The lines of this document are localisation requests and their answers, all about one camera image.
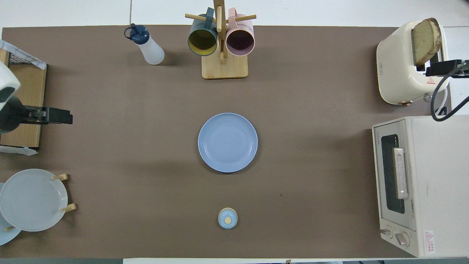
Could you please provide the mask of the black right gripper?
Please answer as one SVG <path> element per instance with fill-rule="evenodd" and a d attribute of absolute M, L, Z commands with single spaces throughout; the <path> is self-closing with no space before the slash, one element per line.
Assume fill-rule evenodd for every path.
<path fill-rule="evenodd" d="M 457 76 L 457 78 L 469 78 L 469 60 L 447 60 L 442 62 L 433 62 L 427 67 L 425 76 Z"/>

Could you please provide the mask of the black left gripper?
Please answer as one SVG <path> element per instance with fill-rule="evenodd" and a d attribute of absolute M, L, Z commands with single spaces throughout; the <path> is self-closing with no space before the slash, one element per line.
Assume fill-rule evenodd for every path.
<path fill-rule="evenodd" d="M 44 123 L 72 125 L 73 116 L 69 110 L 55 107 L 25 106 L 16 96 L 12 96 L 5 102 L 0 112 L 0 133 L 9 133 L 21 124 L 42 125 Z"/>

